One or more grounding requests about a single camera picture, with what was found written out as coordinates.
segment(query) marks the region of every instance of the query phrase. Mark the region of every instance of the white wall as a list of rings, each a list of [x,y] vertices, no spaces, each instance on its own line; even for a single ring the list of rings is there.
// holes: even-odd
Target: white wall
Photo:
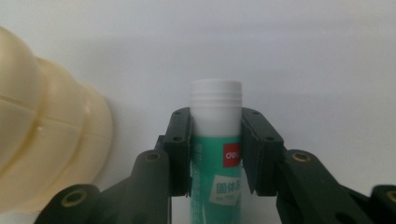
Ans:
[[[393,0],[3,0],[0,25],[108,100],[115,137],[102,189],[129,175],[205,77],[242,81],[244,106],[340,183],[364,194],[396,184]],[[247,186],[243,197],[244,224],[280,223],[274,199]],[[174,223],[188,223],[188,204],[174,199]]]

